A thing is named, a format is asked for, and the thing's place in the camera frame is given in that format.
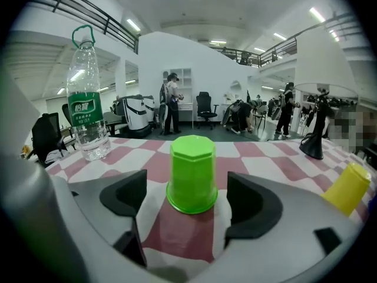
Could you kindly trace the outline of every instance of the ceiling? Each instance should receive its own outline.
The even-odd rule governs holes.
[[[75,47],[72,42],[33,32],[12,32],[4,45],[3,61],[10,75],[30,100],[66,96],[57,95],[67,84]],[[96,49],[101,87],[115,86],[117,57]],[[137,68],[126,64],[126,79],[138,80]]]
[[[118,0],[125,8],[122,23],[129,26],[126,20],[132,18],[141,34],[164,31],[195,41],[225,40],[227,47],[243,49],[305,1],[308,0]],[[288,29],[281,32],[291,33]]]

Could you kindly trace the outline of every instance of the plastic water bottle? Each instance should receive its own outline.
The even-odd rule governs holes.
[[[110,151],[101,108],[100,76],[94,43],[93,35],[92,39],[84,37],[80,46],[74,42],[78,49],[72,58],[67,79],[72,126],[78,147],[87,160],[100,159]]]

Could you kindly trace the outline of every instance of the black metal railing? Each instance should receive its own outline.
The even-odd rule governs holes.
[[[226,47],[211,47],[212,49],[226,55],[228,58],[232,59],[241,65],[259,67],[259,55],[250,51],[245,50],[235,50]]]
[[[269,48],[266,52],[259,55],[260,67],[278,61],[284,57],[297,53],[297,37],[311,29],[323,27],[327,32],[334,32],[338,41],[347,40],[347,37],[362,34],[362,27],[358,20],[352,14],[343,14],[332,19],[326,20],[323,23],[316,24],[312,27],[304,29],[297,34],[289,37],[287,40],[280,42],[274,47]]]
[[[123,42],[138,53],[138,38],[102,9],[88,0],[30,0],[31,3],[47,6],[49,10],[78,18],[94,29]]]

